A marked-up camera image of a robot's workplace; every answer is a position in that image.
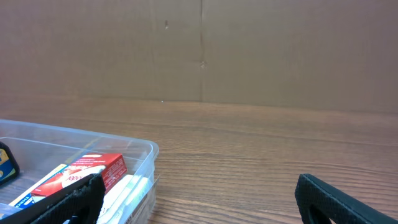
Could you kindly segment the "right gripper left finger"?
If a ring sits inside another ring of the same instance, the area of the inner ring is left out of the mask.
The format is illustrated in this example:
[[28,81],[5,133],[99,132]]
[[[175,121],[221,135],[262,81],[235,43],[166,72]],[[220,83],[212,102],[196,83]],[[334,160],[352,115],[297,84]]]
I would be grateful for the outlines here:
[[94,224],[100,215],[106,188],[101,174],[90,174],[1,220],[1,224]]

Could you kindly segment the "clear plastic container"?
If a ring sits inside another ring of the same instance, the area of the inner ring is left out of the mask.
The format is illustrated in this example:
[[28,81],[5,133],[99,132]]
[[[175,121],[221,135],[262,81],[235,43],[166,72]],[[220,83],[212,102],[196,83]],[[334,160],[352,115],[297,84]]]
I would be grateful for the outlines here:
[[89,153],[122,154],[127,166],[125,175],[138,175],[152,181],[152,187],[126,223],[146,223],[150,217],[157,185],[154,171],[159,147],[156,143],[11,120],[1,121],[1,142],[10,148],[20,167],[18,177],[1,185],[1,220],[24,209],[10,206],[9,203],[50,171],[60,164],[70,165]]

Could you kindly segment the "black bottle white cap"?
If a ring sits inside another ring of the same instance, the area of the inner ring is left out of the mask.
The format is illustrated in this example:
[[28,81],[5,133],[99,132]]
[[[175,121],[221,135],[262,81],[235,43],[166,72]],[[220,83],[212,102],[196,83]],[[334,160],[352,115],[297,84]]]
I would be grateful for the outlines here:
[[1,142],[1,185],[19,176],[20,167],[10,148]]

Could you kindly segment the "red white small box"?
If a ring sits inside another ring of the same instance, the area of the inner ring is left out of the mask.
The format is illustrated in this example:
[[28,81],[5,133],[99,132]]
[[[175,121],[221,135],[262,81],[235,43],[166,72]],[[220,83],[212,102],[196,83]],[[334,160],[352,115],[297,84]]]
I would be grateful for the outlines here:
[[90,174],[101,174],[105,192],[108,193],[126,172],[127,166],[122,154],[89,153],[57,172],[30,194],[33,201],[38,202]]

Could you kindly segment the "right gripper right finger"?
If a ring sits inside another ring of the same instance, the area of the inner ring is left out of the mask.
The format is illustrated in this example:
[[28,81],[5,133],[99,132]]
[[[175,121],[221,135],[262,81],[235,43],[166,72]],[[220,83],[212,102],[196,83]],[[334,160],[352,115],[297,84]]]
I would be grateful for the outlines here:
[[295,199],[304,224],[397,224],[311,174],[299,175]]

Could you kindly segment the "blue yellow VapoDrops box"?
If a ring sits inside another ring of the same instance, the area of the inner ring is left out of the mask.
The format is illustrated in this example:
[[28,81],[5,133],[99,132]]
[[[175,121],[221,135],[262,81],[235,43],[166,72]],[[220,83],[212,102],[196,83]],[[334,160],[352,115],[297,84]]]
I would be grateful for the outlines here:
[[52,171],[50,171],[46,176],[41,178],[38,182],[36,182],[34,185],[29,187],[25,192],[23,192],[20,196],[18,196],[16,199],[14,199],[11,203],[9,203],[10,206],[17,207],[17,208],[27,208],[31,205],[34,204],[31,192],[43,184],[45,181],[47,181],[49,178],[53,177],[55,174],[66,168],[66,164],[60,164],[56,168],[54,168]]

